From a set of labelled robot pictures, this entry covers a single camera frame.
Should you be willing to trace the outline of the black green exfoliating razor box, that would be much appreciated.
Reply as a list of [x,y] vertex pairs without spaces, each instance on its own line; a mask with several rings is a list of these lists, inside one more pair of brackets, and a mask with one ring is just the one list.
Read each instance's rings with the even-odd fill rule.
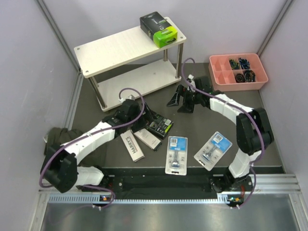
[[161,115],[160,120],[155,120],[148,127],[148,131],[160,139],[165,139],[174,122]]

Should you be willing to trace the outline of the black green Gillette razor box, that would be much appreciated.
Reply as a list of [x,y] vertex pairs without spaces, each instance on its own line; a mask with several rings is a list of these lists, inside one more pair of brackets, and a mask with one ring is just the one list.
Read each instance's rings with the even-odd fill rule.
[[158,12],[140,17],[140,28],[158,48],[165,47],[178,38],[177,29]]

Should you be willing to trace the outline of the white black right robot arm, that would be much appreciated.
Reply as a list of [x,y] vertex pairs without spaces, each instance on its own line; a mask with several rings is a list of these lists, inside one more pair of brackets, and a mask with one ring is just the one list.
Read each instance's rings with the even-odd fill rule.
[[250,172],[250,167],[265,154],[273,143],[274,136],[267,112],[264,108],[251,108],[237,103],[219,90],[214,90],[209,78],[189,77],[187,86],[177,86],[176,92],[167,103],[168,107],[179,106],[179,113],[193,113],[195,105],[201,105],[217,112],[236,125],[238,152],[228,167],[224,179],[229,190],[237,190],[242,178]]

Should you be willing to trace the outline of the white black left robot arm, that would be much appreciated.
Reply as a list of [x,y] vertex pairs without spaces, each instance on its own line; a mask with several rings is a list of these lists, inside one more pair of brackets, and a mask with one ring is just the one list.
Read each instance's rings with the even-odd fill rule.
[[146,103],[126,99],[112,115],[106,116],[93,129],[65,144],[53,144],[47,149],[40,179],[65,193],[75,186],[93,185],[104,191],[109,179],[97,167],[81,167],[80,162],[101,145],[112,141],[127,130],[137,132],[152,121],[157,114]]

